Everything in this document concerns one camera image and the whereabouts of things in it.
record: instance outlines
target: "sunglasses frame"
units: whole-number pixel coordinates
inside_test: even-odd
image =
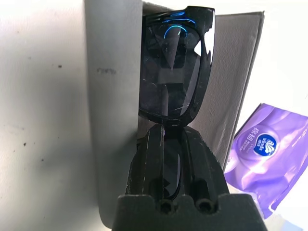
[[[155,123],[162,124],[164,125],[164,127],[183,128],[190,122],[192,122],[194,118],[197,116],[209,81],[212,68],[212,56],[213,56],[211,52],[213,52],[213,48],[212,50],[207,51],[205,44],[205,34],[208,33],[211,28],[215,28],[215,10],[213,8],[207,8],[207,7],[188,6],[185,10],[181,11],[171,11],[171,12],[156,13],[143,16],[142,31],[145,31],[146,28],[149,26],[159,25],[162,23],[188,26],[194,29],[198,33],[201,40],[201,57],[200,57],[198,79],[196,82],[196,87],[192,96],[192,100],[187,110],[179,117],[170,118],[165,115],[157,115],[141,108],[140,104],[139,104],[139,115]],[[141,70],[142,70],[144,44],[145,44],[145,33],[142,33]]]

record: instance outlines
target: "dark spot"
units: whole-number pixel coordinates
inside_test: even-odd
[[[112,69],[112,68],[97,68],[97,73],[100,74],[100,75],[103,75],[103,74],[111,74],[111,75],[115,75],[116,74],[116,70]]]

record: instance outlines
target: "white surface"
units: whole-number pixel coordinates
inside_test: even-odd
[[[265,10],[239,126],[259,103],[308,115],[307,3],[151,2]],[[93,166],[82,0],[0,0],[0,230],[104,230]]]
[[[82,1],[0,2],[1,231],[104,230],[85,60]]]

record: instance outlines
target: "purple wrapper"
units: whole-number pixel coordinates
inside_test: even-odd
[[[225,170],[269,217],[308,165],[308,117],[262,104],[234,139]]]

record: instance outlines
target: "gray cardboard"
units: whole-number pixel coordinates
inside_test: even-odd
[[[111,227],[136,152],[142,2],[85,1],[90,125],[101,219]]]

